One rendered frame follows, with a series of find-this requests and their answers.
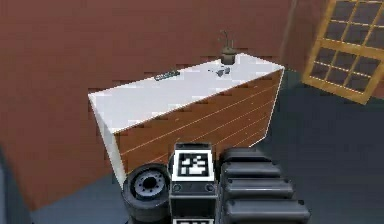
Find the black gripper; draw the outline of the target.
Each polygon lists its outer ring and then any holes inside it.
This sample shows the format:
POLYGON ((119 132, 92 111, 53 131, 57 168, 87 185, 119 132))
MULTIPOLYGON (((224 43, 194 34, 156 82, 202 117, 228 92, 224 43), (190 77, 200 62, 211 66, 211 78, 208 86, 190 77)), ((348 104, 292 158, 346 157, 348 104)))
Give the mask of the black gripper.
POLYGON ((125 224, 170 224, 167 167, 149 163, 134 169, 121 193, 129 218, 125 224))

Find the gray and red headphones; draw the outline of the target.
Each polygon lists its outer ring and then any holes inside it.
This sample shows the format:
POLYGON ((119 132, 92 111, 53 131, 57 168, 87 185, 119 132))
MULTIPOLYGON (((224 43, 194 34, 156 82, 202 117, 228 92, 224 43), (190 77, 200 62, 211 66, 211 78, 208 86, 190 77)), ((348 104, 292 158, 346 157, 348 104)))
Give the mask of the gray and red headphones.
POLYGON ((218 76, 222 76, 224 74, 229 74, 231 71, 230 67, 220 67, 218 69, 209 69, 209 72, 213 72, 217 74, 218 76))

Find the white and brown chest of drawers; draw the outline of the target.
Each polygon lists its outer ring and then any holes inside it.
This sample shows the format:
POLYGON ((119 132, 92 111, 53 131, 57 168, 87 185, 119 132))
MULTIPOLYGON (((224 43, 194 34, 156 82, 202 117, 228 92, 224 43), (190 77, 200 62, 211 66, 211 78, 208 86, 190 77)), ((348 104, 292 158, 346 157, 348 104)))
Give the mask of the white and brown chest of drawers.
POLYGON ((240 53, 88 95, 118 183, 133 169, 168 160, 177 142, 209 142, 216 152, 251 147, 269 128, 284 67, 240 53), (218 76, 209 69, 230 67, 218 76))

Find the dark remote control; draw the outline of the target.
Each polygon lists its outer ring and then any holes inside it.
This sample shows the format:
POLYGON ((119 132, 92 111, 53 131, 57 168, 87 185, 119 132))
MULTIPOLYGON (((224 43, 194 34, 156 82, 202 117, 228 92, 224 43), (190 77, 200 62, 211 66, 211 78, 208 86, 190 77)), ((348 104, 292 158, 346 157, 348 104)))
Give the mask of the dark remote control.
POLYGON ((161 81, 161 80, 168 79, 170 77, 175 77, 175 76, 178 76, 178 75, 180 75, 180 71, 172 70, 172 71, 168 71, 168 72, 165 72, 165 73, 162 73, 162 74, 158 74, 158 75, 154 76, 154 79, 156 81, 161 81))

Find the dark potted house plant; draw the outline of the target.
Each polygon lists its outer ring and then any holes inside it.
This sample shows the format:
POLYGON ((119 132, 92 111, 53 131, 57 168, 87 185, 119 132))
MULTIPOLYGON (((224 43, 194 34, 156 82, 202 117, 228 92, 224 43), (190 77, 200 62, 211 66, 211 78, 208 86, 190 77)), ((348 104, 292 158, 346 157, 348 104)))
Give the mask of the dark potted house plant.
POLYGON ((223 65, 233 65, 236 57, 236 50, 233 48, 234 41, 229 39, 225 30, 221 30, 221 33, 225 38, 225 44, 221 52, 221 63, 223 65))

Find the yellow framed window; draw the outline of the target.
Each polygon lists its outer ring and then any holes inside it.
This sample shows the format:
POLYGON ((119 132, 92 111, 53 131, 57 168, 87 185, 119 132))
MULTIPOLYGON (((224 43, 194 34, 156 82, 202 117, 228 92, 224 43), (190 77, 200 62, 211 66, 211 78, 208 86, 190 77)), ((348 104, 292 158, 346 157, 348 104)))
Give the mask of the yellow framed window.
POLYGON ((329 0, 302 82, 366 104, 384 78, 384 0, 329 0))

